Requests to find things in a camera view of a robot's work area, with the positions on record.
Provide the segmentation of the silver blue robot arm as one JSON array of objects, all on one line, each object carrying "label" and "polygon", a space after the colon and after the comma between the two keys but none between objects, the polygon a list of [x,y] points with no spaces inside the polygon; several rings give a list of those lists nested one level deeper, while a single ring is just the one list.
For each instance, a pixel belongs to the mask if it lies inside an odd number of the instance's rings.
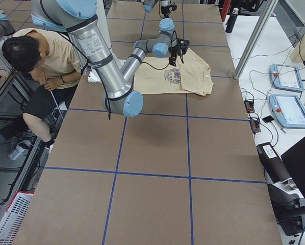
[{"label": "silver blue robot arm", "polygon": [[143,9],[150,13],[156,4],[159,5],[159,16],[162,19],[169,18],[171,12],[177,10],[177,5],[171,0],[138,0],[143,6]]},{"label": "silver blue robot arm", "polygon": [[143,95],[133,89],[132,78],[147,54],[171,56],[174,63],[180,55],[180,43],[170,18],[162,19],[155,39],[139,40],[122,67],[118,67],[98,28],[96,1],[32,1],[32,20],[39,27],[66,32],[75,38],[91,68],[104,86],[102,104],[109,113],[137,116],[143,107]]}]

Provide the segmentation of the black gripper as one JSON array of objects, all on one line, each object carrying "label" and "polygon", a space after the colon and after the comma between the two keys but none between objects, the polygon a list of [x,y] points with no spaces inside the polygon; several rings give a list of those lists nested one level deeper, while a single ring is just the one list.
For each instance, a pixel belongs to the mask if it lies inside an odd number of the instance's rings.
[{"label": "black gripper", "polygon": [[162,6],[161,7],[161,13],[163,14],[163,19],[164,18],[170,18],[169,14],[172,11],[176,11],[177,10],[177,5],[173,4],[173,5],[168,5],[168,6]]},{"label": "black gripper", "polygon": [[180,53],[179,44],[172,44],[170,47],[170,57],[168,58],[169,65],[176,66],[176,58]]}]

